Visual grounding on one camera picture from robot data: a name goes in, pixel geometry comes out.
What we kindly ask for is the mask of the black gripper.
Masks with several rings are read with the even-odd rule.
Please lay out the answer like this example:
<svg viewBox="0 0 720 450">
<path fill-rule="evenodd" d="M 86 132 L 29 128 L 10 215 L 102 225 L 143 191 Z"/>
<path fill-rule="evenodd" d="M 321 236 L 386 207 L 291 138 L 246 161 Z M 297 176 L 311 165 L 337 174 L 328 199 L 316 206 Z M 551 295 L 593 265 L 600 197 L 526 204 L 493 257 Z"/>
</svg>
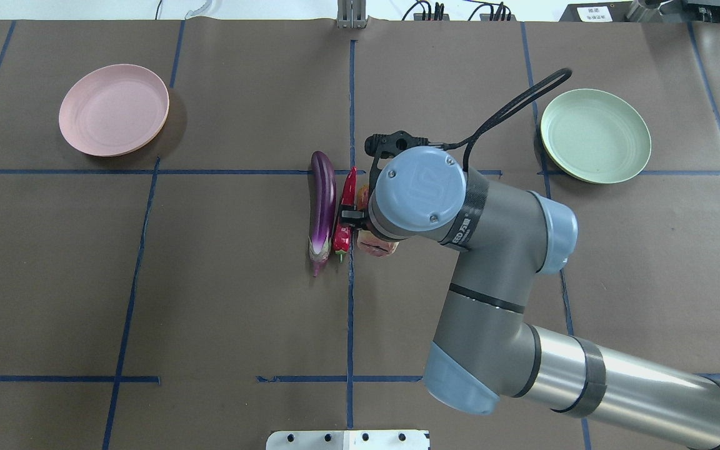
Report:
<svg viewBox="0 0 720 450">
<path fill-rule="evenodd" d="M 426 137 L 412 136 L 406 131 L 391 134 L 372 134 L 364 142 L 364 152 L 372 158 L 392 159 L 401 152 L 415 146 L 427 146 Z M 366 209 L 341 209 L 338 211 L 338 223 L 342 227 L 366 228 L 368 211 Z"/>
</svg>

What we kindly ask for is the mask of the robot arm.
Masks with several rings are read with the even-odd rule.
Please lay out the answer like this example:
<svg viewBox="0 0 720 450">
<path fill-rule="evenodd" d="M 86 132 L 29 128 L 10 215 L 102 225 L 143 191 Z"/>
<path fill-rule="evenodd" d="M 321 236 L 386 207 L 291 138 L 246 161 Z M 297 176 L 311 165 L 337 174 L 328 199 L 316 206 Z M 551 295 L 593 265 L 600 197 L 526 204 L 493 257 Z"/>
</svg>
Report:
<svg viewBox="0 0 720 450">
<path fill-rule="evenodd" d="M 545 404 L 689 449 L 720 449 L 720 381 L 528 324 L 538 274 L 560 273 L 575 214 L 537 192 L 486 179 L 405 131 L 373 134 L 366 207 L 340 220 L 384 243 L 421 236 L 458 257 L 422 377 L 437 401 L 491 415 L 503 397 Z"/>
</svg>

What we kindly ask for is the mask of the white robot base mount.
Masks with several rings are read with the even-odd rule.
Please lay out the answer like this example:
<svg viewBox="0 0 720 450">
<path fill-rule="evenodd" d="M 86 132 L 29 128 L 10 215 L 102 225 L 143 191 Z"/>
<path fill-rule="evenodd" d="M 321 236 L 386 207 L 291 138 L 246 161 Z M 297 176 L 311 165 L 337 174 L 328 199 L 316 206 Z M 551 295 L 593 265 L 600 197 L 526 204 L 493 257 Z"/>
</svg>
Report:
<svg viewBox="0 0 720 450">
<path fill-rule="evenodd" d="M 431 449 L 428 431 L 417 429 L 273 432 L 266 449 Z"/>
</svg>

